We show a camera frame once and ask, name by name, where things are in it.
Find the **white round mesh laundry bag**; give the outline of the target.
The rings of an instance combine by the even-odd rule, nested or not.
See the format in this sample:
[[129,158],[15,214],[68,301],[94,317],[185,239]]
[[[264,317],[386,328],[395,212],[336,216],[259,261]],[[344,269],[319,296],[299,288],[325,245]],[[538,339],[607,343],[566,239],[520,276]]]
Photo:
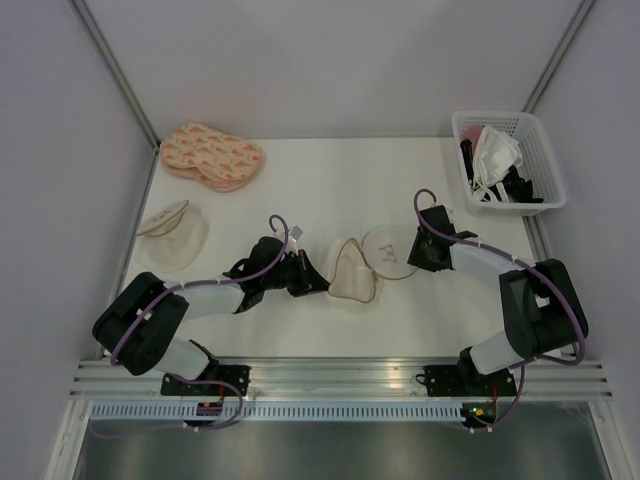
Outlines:
[[417,267],[408,263],[412,244],[411,232],[395,225],[374,227],[361,239],[336,240],[321,269],[329,282],[328,296],[361,305],[374,302],[385,281],[416,273]]

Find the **white bra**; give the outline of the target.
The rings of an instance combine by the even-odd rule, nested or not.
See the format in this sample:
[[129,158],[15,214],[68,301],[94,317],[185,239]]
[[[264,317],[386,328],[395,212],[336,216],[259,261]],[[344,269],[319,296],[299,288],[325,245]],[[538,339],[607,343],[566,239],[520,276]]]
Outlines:
[[[489,187],[501,182],[510,166],[523,164],[519,142],[503,131],[486,125],[477,146],[472,149],[473,183]],[[475,200],[479,197],[472,192]]]

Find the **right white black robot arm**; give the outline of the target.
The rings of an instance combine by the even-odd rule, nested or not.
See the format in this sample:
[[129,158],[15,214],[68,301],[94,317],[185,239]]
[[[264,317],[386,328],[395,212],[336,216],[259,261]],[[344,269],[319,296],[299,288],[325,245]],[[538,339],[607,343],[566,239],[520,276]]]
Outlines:
[[417,213],[419,226],[408,263],[421,270],[464,273],[499,296],[502,328],[463,349],[452,365],[426,365],[416,379],[430,397],[509,397],[518,393],[511,372],[553,350],[577,347],[584,356],[589,326],[566,266],[534,264],[459,232],[442,205]]

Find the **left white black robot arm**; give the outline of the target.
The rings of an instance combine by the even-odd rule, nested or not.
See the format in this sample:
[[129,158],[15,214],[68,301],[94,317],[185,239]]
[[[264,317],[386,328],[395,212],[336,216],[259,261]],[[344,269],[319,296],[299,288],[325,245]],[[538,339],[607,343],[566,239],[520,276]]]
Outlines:
[[137,275],[96,320],[92,336],[131,375],[155,369],[171,385],[182,382],[195,395],[206,396],[226,379],[206,347],[176,337],[183,322],[244,313],[270,290],[299,298],[324,293],[329,286],[304,250],[265,236],[216,280],[170,286],[151,272]]

